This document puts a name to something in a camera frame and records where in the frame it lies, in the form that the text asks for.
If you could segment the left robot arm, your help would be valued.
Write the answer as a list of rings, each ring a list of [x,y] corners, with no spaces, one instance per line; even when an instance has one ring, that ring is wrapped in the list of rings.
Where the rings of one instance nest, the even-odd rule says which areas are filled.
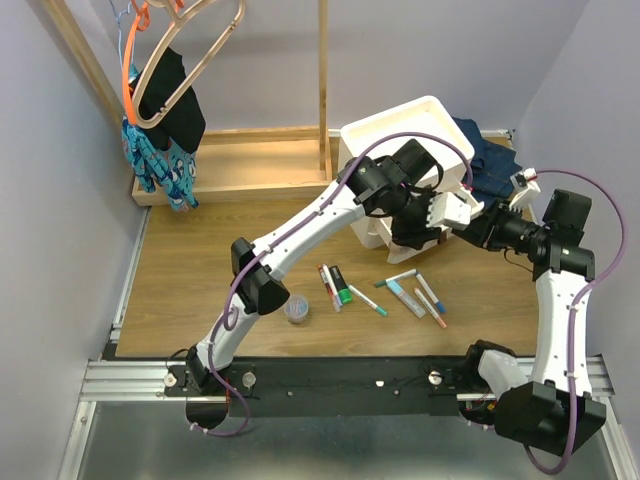
[[[316,200],[273,232],[233,242],[234,278],[221,314],[187,353],[187,382],[197,393],[209,395],[220,387],[221,370],[253,324],[289,299],[286,274],[325,239],[374,211],[423,233],[432,230],[427,206],[434,190],[418,182],[429,170],[442,178],[444,169],[410,134],[405,137],[406,143],[392,155],[372,159],[363,152],[349,160]]]

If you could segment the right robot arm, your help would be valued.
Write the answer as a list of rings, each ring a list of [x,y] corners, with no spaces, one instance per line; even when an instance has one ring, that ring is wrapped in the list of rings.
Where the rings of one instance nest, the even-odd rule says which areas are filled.
[[[542,224],[494,202],[456,236],[491,252],[511,249],[532,264],[538,330],[530,374],[512,350],[479,340],[460,367],[469,390],[487,387],[496,398],[491,415],[498,435],[562,456],[574,453],[606,420],[593,400],[586,368],[586,287],[595,278],[595,255],[581,247],[590,198],[557,189]]]

